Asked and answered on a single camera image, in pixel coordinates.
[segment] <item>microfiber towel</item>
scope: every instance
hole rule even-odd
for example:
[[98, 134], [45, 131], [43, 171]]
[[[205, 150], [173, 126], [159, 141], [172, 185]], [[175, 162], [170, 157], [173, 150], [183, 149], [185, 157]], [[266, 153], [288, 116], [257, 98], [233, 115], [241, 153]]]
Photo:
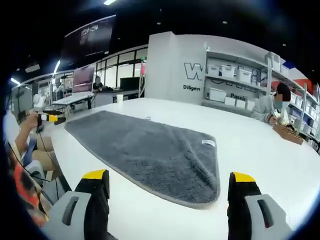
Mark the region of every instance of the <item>microfiber towel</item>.
[[109, 111], [68, 122], [65, 129], [107, 166], [156, 196], [198, 207], [219, 195], [217, 144], [208, 134]]

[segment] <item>wall lettering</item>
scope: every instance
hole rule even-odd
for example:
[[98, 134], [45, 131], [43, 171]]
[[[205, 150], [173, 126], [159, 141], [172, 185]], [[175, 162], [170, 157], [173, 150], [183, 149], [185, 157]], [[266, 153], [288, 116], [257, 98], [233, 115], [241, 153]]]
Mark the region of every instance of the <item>wall lettering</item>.
[[247, 98], [245, 96], [235, 95], [234, 93], [231, 93], [230, 98], [234, 98], [234, 99], [238, 99], [238, 100], [242, 100], [242, 101], [247, 101]]
[[190, 90], [191, 92], [193, 92], [193, 91], [199, 92], [200, 91], [200, 87], [195, 87], [195, 86], [190, 86], [190, 85], [183, 85], [183, 89]]
[[204, 69], [200, 63], [185, 62], [184, 69], [187, 79], [198, 81], [203, 80]]

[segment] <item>television screen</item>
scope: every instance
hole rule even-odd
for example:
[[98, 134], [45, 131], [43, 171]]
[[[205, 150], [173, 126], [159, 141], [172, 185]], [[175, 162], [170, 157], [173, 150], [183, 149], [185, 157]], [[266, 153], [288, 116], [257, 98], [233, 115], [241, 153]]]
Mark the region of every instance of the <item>television screen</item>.
[[75, 63], [87, 56], [109, 51], [116, 15], [86, 24], [64, 37], [63, 62]]

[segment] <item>monitor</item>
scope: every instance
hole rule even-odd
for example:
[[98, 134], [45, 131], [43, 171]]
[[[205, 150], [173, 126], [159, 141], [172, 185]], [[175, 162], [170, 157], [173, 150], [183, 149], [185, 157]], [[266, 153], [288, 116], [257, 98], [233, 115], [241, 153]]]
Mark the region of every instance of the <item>monitor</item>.
[[120, 78], [120, 89], [121, 90], [138, 90], [139, 89], [140, 77], [124, 77]]
[[78, 68], [73, 74], [73, 93], [91, 92], [93, 87], [95, 66], [89, 65]]

